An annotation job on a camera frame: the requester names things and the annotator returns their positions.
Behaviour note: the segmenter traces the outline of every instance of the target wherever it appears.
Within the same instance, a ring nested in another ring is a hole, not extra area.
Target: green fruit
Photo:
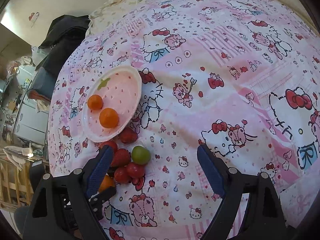
[[[134,163],[145,165],[150,161],[151,156],[148,149],[142,146],[136,146],[132,150],[131,157]]]

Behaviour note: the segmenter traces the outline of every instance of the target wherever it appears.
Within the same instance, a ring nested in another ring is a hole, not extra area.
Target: cabinet door
[[[13,134],[20,138],[44,145],[45,133],[27,127],[21,123],[15,125]]]
[[[36,110],[30,106],[22,104],[17,117],[19,124],[24,124],[30,128],[38,130],[40,132],[47,131],[48,117],[49,115],[44,112],[37,113]]]

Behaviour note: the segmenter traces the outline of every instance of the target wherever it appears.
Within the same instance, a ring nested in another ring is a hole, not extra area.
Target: hello kitty tablecloth
[[[111,239],[201,238],[221,201],[196,158],[203,143],[243,173],[267,172],[297,226],[319,189],[319,45],[276,0],[147,0],[63,66],[49,116],[51,172],[96,156],[81,125],[87,91],[110,68],[132,65],[143,82],[129,123],[139,139],[125,147],[144,145],[152,159],[144,178],[117,185],[105,203]],[[229,237],[246,204],[244,195]]]

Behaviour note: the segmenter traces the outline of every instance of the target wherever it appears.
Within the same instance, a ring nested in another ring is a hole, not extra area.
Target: plate
[[[104,142],[122,132],[133,117],[141,98],[142,81],[138,70],[132,66],[118,66],[101,76],[90,88],[88,97],[100,95],[101,110],[90,110],[87,102],[82,110],[82,125],[85,135],[93,142]],[[115,128],[103,128],[99,122],[100,112],[113,108],[119,115]]]

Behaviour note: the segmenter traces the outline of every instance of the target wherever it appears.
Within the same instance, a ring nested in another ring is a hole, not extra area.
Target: pink bedsheet
[[[202,143],[243,173],[267,172],[297,226],[319,190],[319,44],[276,0],[147,0],[86,38],[61,70],[51,172],[95,157],[81,126],[86,93],[108,69],[132,65],[143,86],[130,127],[152,159],[142,180],[117,185],[105,204],[100,223],[112,239],[202,236],[221,201],[196,158]],[[246,203],[244,195],[230,237]]]

